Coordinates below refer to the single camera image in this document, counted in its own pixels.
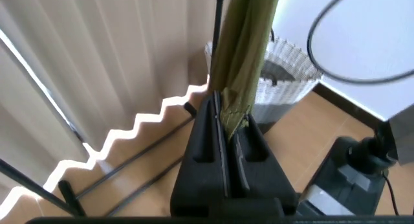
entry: wicker basket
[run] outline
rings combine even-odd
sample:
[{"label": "wicker basket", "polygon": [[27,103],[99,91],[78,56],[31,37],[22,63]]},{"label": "wicker basket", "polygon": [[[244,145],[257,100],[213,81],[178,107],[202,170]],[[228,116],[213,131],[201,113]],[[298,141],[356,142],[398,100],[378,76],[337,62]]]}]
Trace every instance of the wicker basket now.
[{"label": "wicker basket", "polygon": [[[210,70],[212,44],[205,48]],[[252,116],[267,132],[294,104],[322,78],[309,57],[286,40],[275,38],[267,45],[265,62],[257,85]]]}]

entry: floor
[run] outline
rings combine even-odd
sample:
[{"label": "floor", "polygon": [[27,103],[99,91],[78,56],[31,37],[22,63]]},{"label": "floor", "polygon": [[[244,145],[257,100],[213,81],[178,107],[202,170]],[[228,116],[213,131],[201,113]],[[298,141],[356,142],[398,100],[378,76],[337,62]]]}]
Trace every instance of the floor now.
[{"label": "floor", "polygon": [[[191,98],[198,106],[202,96]],[[64,178],[71,182],[75,192],[91,184],[105,172],[125,161],[130,156],[165,135],[189,114],[180,106],[169,107],[161,123],[144,123],[136,138],[117,140],[105,161],[93,170],[71,169]],[[97,187],[81,199],[89,216],[101,216],[128,196],[140,185],[163,171],[183,153],[192,127],[192,122],[158,147],[123,169],[118,175]],[[325,157],[335,138],[342,135],[362,139],[373,132],[347,113],[330,104],[315,93],[307,95],[295,108],[285,115],[265,138],[297,191],[302,191]],[[166,176],[135,198],[116,216],[168,216],[169,197],[179,170],[174,167]],[[414,205],[414,164],[396,165],[390,170],[398,209],[401,214],[411,214]],[[54,193],[62,198],[58,190]],[[377,214],[393,214],[391,198],[384,188]],[[48,201],[20,197],[12,211],[0,223],[24,223],[38,216],[68,216]]]}]

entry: sunlight on floor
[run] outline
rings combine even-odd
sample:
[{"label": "sunlight on floor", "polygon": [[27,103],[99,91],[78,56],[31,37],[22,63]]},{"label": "sunlight on floor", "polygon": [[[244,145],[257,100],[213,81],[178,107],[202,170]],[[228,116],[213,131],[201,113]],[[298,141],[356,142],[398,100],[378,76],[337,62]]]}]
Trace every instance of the sunlight on floor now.
[{"label": "sunlight on floor", "polygon": [[[13,43],[9,40],[9,38],[5,35],[5,33],[0,29],[0,39],[6,44],[6,46],[12,51],[12,53],[16,56],[22,66],[29,72],[30,76],[34,79],[34,81],[39,85],[41,90],[47,96],[49,101],[52,105],[56,108],[59,114],[68,122],[65,118],[65,115],[55,103],[55,101],[51,98],[48,89],[40,82],[37,76],[34,74],[33,70],[30,68],[29,64],[25,61],[25,59],[20,55],[17,49],[14,47]],[[138,113],[135,116],[135,123],[134,127],[131,130],[120,130],[120,129],[111,129],[107,135],[107,138],[103,144],[101,151],[93,150],[87,143],[83,143],[83,146],[89,153],[89,159],[87,162],[78,162],[72,160],[62,160],[58,163],[55,170],[50,174],[49,178],[47,179],[46,183],[43,185],[44,189],[52,192],[59,180],[62,178],[63,174],[68,168],[82,168],[86,170],[92,170],[95,166],[97,161],[101,161],[106,159],[108,156],[109,150],[113,145],[113,142],[116,139],[133,139],[138,135],[140,125],[142,122],[161,122],[164,118],[164,112],[168,106],[176,106],[176,105],[184,105],[189,99],[192,93],[202,93],[207,90],[208,87],[208,80],[204,85],[189,85],[187,89],[187,93],[185,96],[174,96],[170,98],[165,98],[162,101],[160,114],[143,114]],[[35,199],[42,199],[37,194],[31,192],[25,187],[16,186],[11,189],[10,193],[0,205],[0,220],[3,219],[13,208],[16,204],[18,199],[23,196],[28,195],[34,197]]]}]

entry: wire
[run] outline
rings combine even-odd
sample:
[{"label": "wire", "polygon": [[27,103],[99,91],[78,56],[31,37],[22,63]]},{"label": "wire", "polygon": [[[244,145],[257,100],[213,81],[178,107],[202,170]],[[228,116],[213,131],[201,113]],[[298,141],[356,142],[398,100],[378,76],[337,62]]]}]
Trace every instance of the wire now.
[{"label": "wire", "polygon": [[340,76],[337,74],[334,74],[330,71],[327,71],[326,69],[324,69],[315,59],[313,52],[312,52],[312,38],[313,38],[313,34],[314,31],[316,29],[316,27],[319,25],[320,21],[323,19],[323,17],[325,17],[325,14],[328,13],[333,6],[335,6],[337,3],[339,3],[342,0],[332,0],[331,2],[328,3],[328,5],[319,13],[318,17],[316,17],[316,19],[314,20],[314,22],[312,23],[312,26],[310,27],[309,33],[308,33],[308,38],[307,38],[307,51],[308,51],[308,55],[309,58],[311,60],[311,62],[314,64],[315,68],[317,68],[318,70],[320,70],[322,73],[326,74],[328,77],[341,81],[341,82],[345,82],[345,83],[350,83],[350,84],[359,84],[359,85],[375,85],[375,84],[385,84],[385,83],[389,83],[389,82],[395,82],[397,80],[401,80],[403,78],[407,78],[411,75],[414,75],[414,69],[398,74],[398,75],[394,75],[394,76],[390,76],[387,78],[379,78],[379,79],[357,79],[357,78],[348,78],[348,77],[344,77],[344,76]]},{"label": "wire", "polygon": [[394,212],[395,215],[399,216],[400,214],[398,213],[398,209],[397,209],[397,203],[395,202],[395,196],[394,196],[394,191],[393,191],[393,187],[391,186],[391,182],[389,182],[388,177],[385,175],[384,172],[381,173],[382,177],[386,180],[388,188],[389,188],[389,193],[391,194],[391,201],[393,203],[393,208],[394,208]]}]

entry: green cloth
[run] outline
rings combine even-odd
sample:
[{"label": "green cloth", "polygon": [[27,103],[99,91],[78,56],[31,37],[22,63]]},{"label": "green cloth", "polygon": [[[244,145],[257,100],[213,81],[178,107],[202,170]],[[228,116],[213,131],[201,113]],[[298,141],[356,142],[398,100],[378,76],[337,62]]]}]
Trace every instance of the green cloth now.
[{"label": "green cloth", "polygon": [[278,0],[231,0],[213,55],[209,92],[221,91],[221,122],[232,137],[252,111]]}]

